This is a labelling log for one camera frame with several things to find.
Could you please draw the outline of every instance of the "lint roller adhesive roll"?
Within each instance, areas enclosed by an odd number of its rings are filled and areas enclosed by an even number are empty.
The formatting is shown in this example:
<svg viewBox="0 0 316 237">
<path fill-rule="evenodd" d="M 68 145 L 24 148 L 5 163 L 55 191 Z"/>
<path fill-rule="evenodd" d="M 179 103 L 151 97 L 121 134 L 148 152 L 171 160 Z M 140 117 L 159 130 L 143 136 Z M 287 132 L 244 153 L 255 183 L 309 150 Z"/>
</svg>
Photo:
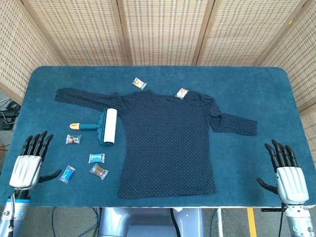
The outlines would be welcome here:
<svg viewBox="0 0 316 237">
<path fill-rule="evenodd" d="M 72 123 L 69 127 L 74 130 L 96 129 L 100 144 L 114 144 L 117 116 L 118 111 L 116 109 L 104 109 L 97 124 Z"/>
</svg>

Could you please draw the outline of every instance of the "blue tablecloth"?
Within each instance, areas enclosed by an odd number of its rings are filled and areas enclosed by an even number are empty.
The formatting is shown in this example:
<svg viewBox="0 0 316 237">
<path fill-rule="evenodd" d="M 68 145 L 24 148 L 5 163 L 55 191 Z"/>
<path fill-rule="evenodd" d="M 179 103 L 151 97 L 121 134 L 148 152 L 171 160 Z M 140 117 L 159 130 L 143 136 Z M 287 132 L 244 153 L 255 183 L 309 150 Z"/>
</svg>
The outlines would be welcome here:
<svg viewBox="0 0 316 237">
<path fill-rule="evenodd" d="M 118 198 L 118 184 L 126 152 L 122 122 L 116 142 L 100 145 L 95 130 L 74 131 L 73 122 L 97 123 L 100 112 L 54 101 L 59 88 L 76 88 L 102 94 L 139 91 L 135 77 L 147 82 L 144 90 L 174 95 L 181 87 L 216 99 L 223 113 L 258 121 L 256 136 L 214 133 L 210 128 L 210 159 L 217 193 L 188 197 Z M 98 66 L 40 67 L 29 82 L 12 145 L 0 177 L 0 204 L 12 193 L 9 179 L 24 140 L 47 130 L 54 134 L 41 174 L 76 168 L 68 184 L 57 178 L 30 192 L 35 206 L 280 206 L 278 196 L 262 189 L 263 178 L 276 184 L 264 143 L 276 139 L 289 144 L 302 167 L 310 200 L 316 204 L 316 171 L 303 132 L 292 89 L 284 70 L 263 67 Z M 66 145 L 67 134 L 80 134 L 79 145 Z M 91 174 L 89 154 L 105 153 L 101 164 L 109 170 L 105 180 Z"/>
</svg>

